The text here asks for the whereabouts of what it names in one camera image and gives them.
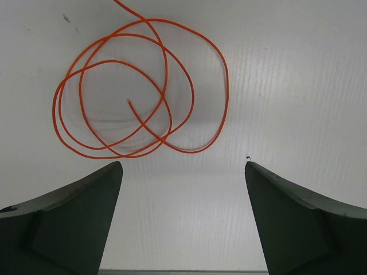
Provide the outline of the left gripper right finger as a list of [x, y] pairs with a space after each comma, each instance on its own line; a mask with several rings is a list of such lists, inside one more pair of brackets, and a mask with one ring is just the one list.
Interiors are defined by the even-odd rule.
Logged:
[[366, 274], [366, 209], [251, 161], [245, 181], [269, 274]]

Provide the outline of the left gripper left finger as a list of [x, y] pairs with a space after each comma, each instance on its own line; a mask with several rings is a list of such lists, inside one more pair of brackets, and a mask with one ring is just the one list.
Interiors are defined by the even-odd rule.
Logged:
[[1, 209], [1, 274], [98, 274], [123, 167]]

